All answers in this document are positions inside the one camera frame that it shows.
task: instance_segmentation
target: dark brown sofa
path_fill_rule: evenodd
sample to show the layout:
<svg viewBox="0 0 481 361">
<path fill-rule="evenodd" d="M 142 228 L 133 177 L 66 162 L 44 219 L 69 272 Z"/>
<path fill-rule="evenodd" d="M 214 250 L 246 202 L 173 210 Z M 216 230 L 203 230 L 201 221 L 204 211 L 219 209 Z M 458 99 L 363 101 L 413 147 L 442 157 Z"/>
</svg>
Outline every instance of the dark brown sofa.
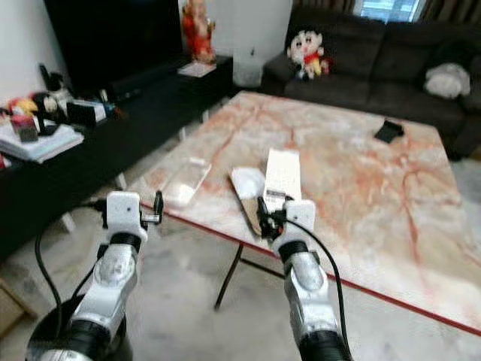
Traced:
<svg viewBox="0 0 481 361">
<path fill-rule="evenodd" d="M 262 92 L 343 108 L 399 117 L 435 126 L 452 157 L 467 156 L 481 144 L 481 28 L 445 23 L 388 23 L 318 8 L 295 8 L 289 39 L 302 29 L 324 36 L 330 75 L 295 78 L 285 53 L 264 67 Z M 472 44 L 471 94 L 445 100 L 422 90 L 433 53 L 450 41 Z"/>
</svg>

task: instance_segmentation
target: curtain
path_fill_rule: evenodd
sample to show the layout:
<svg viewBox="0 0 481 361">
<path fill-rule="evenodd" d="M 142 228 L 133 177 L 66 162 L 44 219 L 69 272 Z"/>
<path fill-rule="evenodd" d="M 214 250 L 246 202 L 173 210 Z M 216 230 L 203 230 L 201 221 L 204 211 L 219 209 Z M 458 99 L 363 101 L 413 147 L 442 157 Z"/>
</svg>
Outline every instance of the curtain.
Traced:
<svg viewBox="0 0 481 361">
<path fill-rule="evenodd" d="M 481 24 L 480 0 L 427 0 L 421 21 Z"/>
<path fill-rule="evenodd" d="M 314 6 L 341 13 L 352 13 L 355 0 L 294 0 L 294 6 Z"/>
</svg>

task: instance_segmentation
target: red table edge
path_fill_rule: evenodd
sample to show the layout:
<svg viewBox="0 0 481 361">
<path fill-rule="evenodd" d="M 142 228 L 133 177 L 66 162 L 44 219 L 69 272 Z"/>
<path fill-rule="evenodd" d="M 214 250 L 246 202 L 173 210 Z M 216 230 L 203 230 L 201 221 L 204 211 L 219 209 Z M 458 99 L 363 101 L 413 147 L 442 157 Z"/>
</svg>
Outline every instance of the red table edge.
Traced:
<svg viewBox="0 0 481 361">
<path fill-rule="evenodd" d="M 141 205 L 144 206 L 145 208 L 149 208 L 149 209 L 152 209 L 152 206 L 151 205 L 148 205 L 147 203 L 145 202 L 141 202 Z M 182 217 L 179 217 L 179 216 L 176 216 L 174 214 L 170 214 L 168 211 L 165 211 L 164 214 L 166 214 L 167 216 L 169 216 L 170 218 L 172 219 L 175 219 L 175 220 L 179 220 L 180 222 L 183 222 L 183 223 L 186 223 L 190 226 L 193 226 L 197 229 L 200 229 L 200 230 L 203 230 L 207 233 L 210 233 L 210 234 L 213 234 L 213 235 L 217 235 L 221 238 L 224 238 L 228 241 L 232 241 L 234 243 L 241 243 L 242 245 L 244 245 L 245 247 L 248 247 L 248 248 L 251 248 L 253 250 L 256 250 L 260 253 L 263 253 L 267 256 L 270 256 L 270 257 L 273 257 L 273 258 L 277 258 L 272 252 L 270 252 L 269 250 L 266 250 L 262 247 L 257 247 L 251 243 L 246 243 L 245 241 L 242 241 L 238 238 L 235 238 L 235 237 L 232 237 L 230 235 L 226 235 L 225 233 L 222 233 L 222 232 L 219 232 L 219 231 L 216 231 L 214 229 L 211 229 L 207 226 L 204 226 L 200 223 L 196 223 L 196 222 L 193 222 L 191 220 L 186 220 Z M 329 274 L 328 272 L 326 272 L 328 274 L 328 277 L 332 280 L 334 280 L 334 275 L 331 275 Z M 378 299 L 382 299 L 383 301 L 386 301 L 388 303 L 392 303 L 393 305 L 397 305 L 401 308 L 405 308 L 409 311 L 412 311 L 412 312 L 416 312 L 417 314 L 421 314 L 425 317 L 428 317 L 428 318 L 431 318 L 432 320 L 436 320 L 436 321 L 439 321 L 441 323 L 445 323 L 446 325 L 448 326 L 452 326 L 452 327 L 455 327 L 456 329 L 460 329 L 461 331 L 465 331 L 465 332 L 468 332 L 468 333 L 471 333 L 473 335 L 476 335 L 476 336 L 480 336 L 481 337 L 481 329 L 475 329 L 474 327 L 470 327 L 470 326 L 466 326 L 462 323 L 459 323 L 459 322 L 456 322 L 454 320 L 450 320 L 449 318 L 446 318 L 444 316 L 440 316 L 439 314 L 435 314 L 433 312 L 430 312 L 430 311 L 426 311 L 422 308 L 419 308 L 419 307 L 416 307 L 414 305 L 410 305 L 406 302 L 402 302 L 402 301 L 399 301 L 398 299 L 394 299 L 392 298 L 391 296 L 387 296 L 387 295 L 384 295 L 382 293 L 379 293 L 377 291 L 373 291 L 373 290 L 370 290 L 366 287 L 363 287 L 363 286 L 360 286 L 358 284 L 355 284 L 351 281 L 348 281 L 348 280 L 344 280 L 343 278 L 340 279 L 341 283 L 344 284 L 345 286 L 348 286 L 350 288 L 353 288 L 355 290 L 359 290 L 363 293 L 366 293 L 370 296 L 373 296 L 373 297 L 376 297 Z"/>
</svg>

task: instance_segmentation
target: black cable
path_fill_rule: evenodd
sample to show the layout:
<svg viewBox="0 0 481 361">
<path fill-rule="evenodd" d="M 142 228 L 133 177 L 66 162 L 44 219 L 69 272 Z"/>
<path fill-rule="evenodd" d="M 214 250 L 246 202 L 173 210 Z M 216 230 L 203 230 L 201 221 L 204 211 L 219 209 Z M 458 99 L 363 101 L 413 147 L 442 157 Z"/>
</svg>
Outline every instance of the black cable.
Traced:
<svg viewBox="0 0 481 361">
<path fill-rule="evenodd" d="M 105 200 L 99 199 L 98 201 L 95 202 L 87 202 L 84 204 L 76 205 L 72 209 L 77 209 L 77 208 L 94 208 L 97 211 L 99 209 L 102 209 L 102 207 L 105 204 Z M 45 278 L 45 281 L 48 283 L 48 286 L 50 290 L 52 291 L 53 298 L 55 299 L 56 303 L 56 308 L 57 308 L 57 326 L 55 329 L 55 338 L 58 338 L 60 335 L 60 331 L 62 330 L 62 300 L 60 299 L 59 291 L 56 289 L 55 284 L 52 281 L 52 278 L 48 274 L 47 269 L 45 268 L 44 260 L 42 259 L 41 255 L 41 241 L 42 241 L 42 236 L 45 233 L 45 230 L 47 227 L 50 225 L 50 222 L 47 224 L 47 226 L 37 235 L 35 239 L 35 258 L 37 260 L 38 267 L 42 273 L 42 275 Z"/>
<path fill-rule="evenodd" d="M 92 275 L 94 268 L 95 268 L 95 265 L 92 266 L 89 273 L 87 273 L 86 276 L 83 278 L 83 280 L 79 283 L 74 293 L 72 293 L 72 297 L 70 299 L 75 299 L 75 297 L 78 296 L 78 293 L 80 292 L 80 290 L 82 290 L 83 285 L 89 280 L 90 276 Z"/>
<path fill-rule="evenodd" d="M 57 306 L 57 326 L 55 328 L 55 338 L 58 338 L 60 335 L 60 330 L 62 329 L 62 300 L 60 299 L 59 291 L 56 289 L 52 278 L 50 278 L 47 269 L 45 268 L 44 261 L 42 260 L 40 243 L 42 240 L 42 236 L 44 235 L 45 229 L 35 239 L 35 258 L 37 259 L 38 267 L 40 268 L 40 271 L 42 272 L 45 281 L 48 283 L 50 290 L 52 291 L 53 298 L 55 299 L 55 303 Z"/>
<path fill-rule="evenodd" d="M 322 248 L 324 251 L 325 255 L 328 257 L 329 262 L 332 265 L 332 269 L 334 270 L 334 278 L 336 280 L 336 287 L 337 287 L 337 298 L 339 301 L 339 317 L 340 317 L 340 330 L 343 334 L 343 339 L 344 339 L 344 344 L 346 345 L 347 352 L 349 353 L 349 358 L 352 359 L 351 355 L 351 350 L 349 349 L 349 342 L 347 341 L 347 331 L 346 331 L 346 317 L 344 315 L 344 297 L 343 297 L 343 286 L 342 283 L 340 282 L 340 275 L 339 275 L 339 269 L 337 268 L 336 261 L 334 261 L 334 257 L 331 255 L 327 247 L 314 235 L 309 229 L 305 228 L 301 224 L 293 221 L 293 220 L 288 220 L 285 217 L 275 217 L 279 221 L 291 223 L 293 226 L 298 227 L 299 229 L 302 229 L 304 232 L 306 232 L 316 243 Z"/>
</svg>

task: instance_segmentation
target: marble tabletop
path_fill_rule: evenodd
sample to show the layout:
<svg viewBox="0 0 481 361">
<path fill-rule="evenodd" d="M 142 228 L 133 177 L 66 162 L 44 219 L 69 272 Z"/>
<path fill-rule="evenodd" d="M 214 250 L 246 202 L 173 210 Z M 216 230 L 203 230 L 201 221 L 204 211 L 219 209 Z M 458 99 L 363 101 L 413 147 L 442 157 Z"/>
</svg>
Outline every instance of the marble tabletop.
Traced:
<svg viewBox="0 0 481 361">
<path fill-rule="evenodd" d="M 316 203 L 315 232 L 345 283 L 481 335 L 481 250 L 440 136 L 399 120 L 405 136 L 384 144 L 373 138 L 383 121 L 239 93 L 130 189 L 151 202 L 185 159 L 206 159 L 212 169 L 192 203 L 167 212 L 268 252 L 248 227 L 228 174 L 239 166 L 265 171 L 270 148 L 298 150 L 303 198 Z M 321 262 L 331 273 L 327 259 Z"/>
</svg>

